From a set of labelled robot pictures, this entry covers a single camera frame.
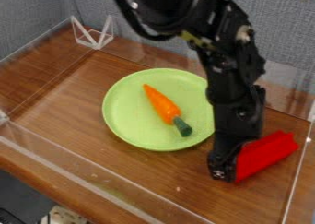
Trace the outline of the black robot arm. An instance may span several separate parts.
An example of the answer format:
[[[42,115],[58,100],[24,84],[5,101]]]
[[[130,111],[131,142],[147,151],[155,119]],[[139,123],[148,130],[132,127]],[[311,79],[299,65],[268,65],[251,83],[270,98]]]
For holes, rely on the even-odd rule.
[[[115,0],[134,31],[152,41],[184,39],[207,74],[212,105],[211,176],[239,182],[255,171],[247,149],[260,138],[264,58],[248,16],[234,0]]]

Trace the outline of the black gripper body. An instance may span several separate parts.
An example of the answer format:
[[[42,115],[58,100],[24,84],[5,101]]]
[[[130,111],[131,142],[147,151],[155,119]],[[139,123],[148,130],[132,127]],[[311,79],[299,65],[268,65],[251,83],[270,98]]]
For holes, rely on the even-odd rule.
[[[235,153],[260,137],[266,102],[266,90],[256,84],[266,60],[247,14],[238,6],[215,11],[196,54],[207,73],[207,98],[214,109],[212,152]]]

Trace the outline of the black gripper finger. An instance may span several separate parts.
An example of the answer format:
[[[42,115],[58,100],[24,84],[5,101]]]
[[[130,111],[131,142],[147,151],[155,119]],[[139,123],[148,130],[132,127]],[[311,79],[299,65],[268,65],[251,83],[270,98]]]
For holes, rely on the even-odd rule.
[[[246,140],[243,138],[216,138],[208,155],[208,169],[215,180],[236,181],[236,159]]]

